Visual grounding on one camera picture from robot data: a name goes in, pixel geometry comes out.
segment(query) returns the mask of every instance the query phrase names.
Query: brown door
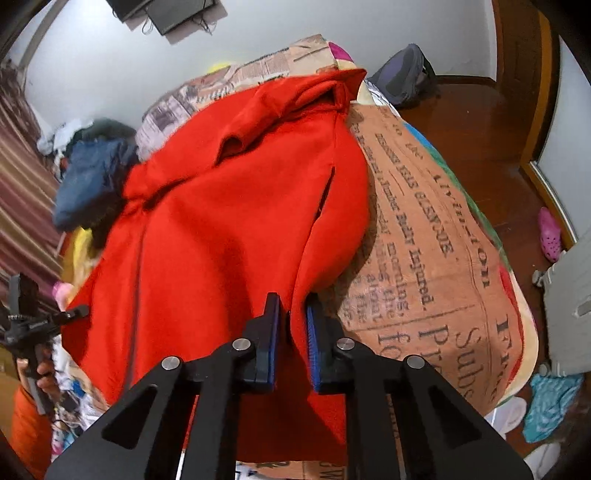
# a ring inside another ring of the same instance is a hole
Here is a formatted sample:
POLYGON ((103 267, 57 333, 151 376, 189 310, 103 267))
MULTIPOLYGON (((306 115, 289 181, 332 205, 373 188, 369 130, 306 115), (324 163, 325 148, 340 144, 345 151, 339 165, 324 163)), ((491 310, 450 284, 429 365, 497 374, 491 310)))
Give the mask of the brown door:
POLYGON ((530 125, 540 89, 541 33, 530 0, 492 0, 497 41, 497 87, 516 116, 530 125))

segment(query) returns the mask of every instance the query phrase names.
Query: wooden floor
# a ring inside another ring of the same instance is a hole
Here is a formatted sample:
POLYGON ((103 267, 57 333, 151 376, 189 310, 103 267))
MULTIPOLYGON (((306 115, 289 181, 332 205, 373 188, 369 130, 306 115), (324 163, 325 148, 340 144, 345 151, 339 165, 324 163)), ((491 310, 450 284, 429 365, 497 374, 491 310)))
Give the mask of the wooden floor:
MULTIPOLYGON (((400 113, 439 150, 499 234, 538 327, 538 360, 544 359, 542 295, 532 285, 531 275, 550 263, 540 250, 537 225, 544 203, 519 170, 527 128, 502 95, 485 85, 441 85, 441 98, 400 113)), ((519 395, 529 400, 529 386, 519 395)), ((525 456, 537 444, 527 444, 521 430, 520 426, 510 432, 508 441, 525 456)))

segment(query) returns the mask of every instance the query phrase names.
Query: striped curtain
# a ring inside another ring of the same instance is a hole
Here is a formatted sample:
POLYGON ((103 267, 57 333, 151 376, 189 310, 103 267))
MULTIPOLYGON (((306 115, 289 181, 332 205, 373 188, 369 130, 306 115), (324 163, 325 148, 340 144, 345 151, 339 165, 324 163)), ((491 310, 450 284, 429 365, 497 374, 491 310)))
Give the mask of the striped curtain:
POLYGON ((58 280, 60 234, 51 222, 58 183, 37 150, 40 129, 10 64, 0 68, 0 299, 24 273, 46 306, 58 280))

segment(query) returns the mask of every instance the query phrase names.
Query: orange sleeve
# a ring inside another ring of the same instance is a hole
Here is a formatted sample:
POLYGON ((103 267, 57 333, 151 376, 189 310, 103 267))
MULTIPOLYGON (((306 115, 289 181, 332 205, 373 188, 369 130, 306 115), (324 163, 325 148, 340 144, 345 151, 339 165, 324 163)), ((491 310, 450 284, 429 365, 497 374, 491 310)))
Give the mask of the orange sleeve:
POLYGON ((27 470, 43 480, 51 463, 51 423, 37 413, 35 402, 23 387, 18 387, 14 395, 10 445, 27 470))

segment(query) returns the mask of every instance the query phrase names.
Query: pink shoe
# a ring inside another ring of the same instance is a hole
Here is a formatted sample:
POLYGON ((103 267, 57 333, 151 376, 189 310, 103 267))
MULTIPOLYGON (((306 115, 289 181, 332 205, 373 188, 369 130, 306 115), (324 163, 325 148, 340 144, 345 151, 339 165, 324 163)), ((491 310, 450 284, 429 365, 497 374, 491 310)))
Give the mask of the pink shoe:
POLYGON ((562 251, 560 225, 546 207, 540 209, 538 225, 540 226, 542 252, 548 260, 557 262, 562 251))

